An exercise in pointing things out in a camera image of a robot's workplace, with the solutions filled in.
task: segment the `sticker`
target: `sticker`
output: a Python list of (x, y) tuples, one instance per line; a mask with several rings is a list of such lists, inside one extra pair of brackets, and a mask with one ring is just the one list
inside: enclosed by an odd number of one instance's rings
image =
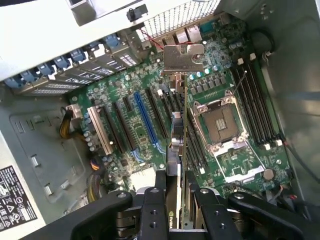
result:
[(12, 166), (0, 169), (0, 232), (37, 219)]

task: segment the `black cable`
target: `black cable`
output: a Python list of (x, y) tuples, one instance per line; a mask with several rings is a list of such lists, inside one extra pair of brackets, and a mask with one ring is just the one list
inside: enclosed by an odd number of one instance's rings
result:
[(297, 160), (297, 162), (303, 167), (303, 169), (318, 183), (320, 184), (320, 178), (318, 178), (314, 172), (304, 163), (304, 161), (301, 159), (297, 151), (292, 148), (289, 144), (285, 143), (285, 147), (291, 152), (291, 154), (294, 156), (294, 158)]
[(266, 38), (269, 40), (270, 44), (271, 44), (271, 48), (269, 50), (269, 52), (272, 54), (275, 50), (276, 50), (276, 42), (274, 37), (271, 35), (270, 32), (268, 32), (265, 29), (261, 29), (261, 28), (255, 28), (251, 31), (251, 34), (254, 33), (260, 33), (263, 34), (264, 36), (266, 36)]
[(266, 200), (266, 199), (264, 199), (263, 196), (261, 196), (261, 194), (260, 194), (259, 192), (254, 191), (254, 190), (252, 190), (252, 189), (250, 189), (250, 188), (248, 188), (248, 187), (245, 187), (245, 186), (236, 184), (236, 183), (222, 183), (222, 184), (220, 184), (220, 185), (215, 186), (214, 188), (216, 189), (216, 188), (228, 187), (228, 186), (245, 190), (245, 191), (247, 191), (248, 193), (250, 193), (250, 194), (252, 194), (252, 195), (256, 195), (257, 197), (259, 197), (259, 198), (262, 199), (262, 200)]

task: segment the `screw hole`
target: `screw hole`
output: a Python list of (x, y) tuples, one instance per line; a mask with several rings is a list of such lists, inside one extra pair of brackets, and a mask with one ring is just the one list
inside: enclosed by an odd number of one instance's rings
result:
[(150, 223), (150, 228), (155, 229), (157, 227), (157, 223), (154, 221)]

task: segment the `metal bracket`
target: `metal bracket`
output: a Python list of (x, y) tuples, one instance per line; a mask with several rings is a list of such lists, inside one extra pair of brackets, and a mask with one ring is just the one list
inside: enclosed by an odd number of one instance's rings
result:
[(164, 73), (203, 72), (203, 63), (194, 62), (197, 55), (203, 55), (201, 44), (188, 45), (186, 53), (181, 53), (181, 45), (164, 46)]

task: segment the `screw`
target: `screw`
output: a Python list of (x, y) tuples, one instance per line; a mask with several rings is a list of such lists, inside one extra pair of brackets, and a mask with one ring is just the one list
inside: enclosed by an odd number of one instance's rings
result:
[(157, 192), (159, 192), (159, 190), (158, 190), (157, 188), (154, 188), (154, 189), (152, 189), (150, 192), (152, 192), (152, 193), (157, 193)]
[(236, 199), (244, 199), (244, 198), (245, 198), (241, 193), (236, 193), (236, 194), (234, 195), (234, 197), (235, 197)]
[(209, 193), (209, 190), (206, 189), (206, 188), (202, 188), (202, 189), (200, 190), (200, 192), (201, 192), (202, 194), (207, 194), (207, 193)]
[(120, 193), (117, 197), (118, 198), (125, 198), (127, 195), (124, 193), (124, 192), (122, 192), (122, 193)]

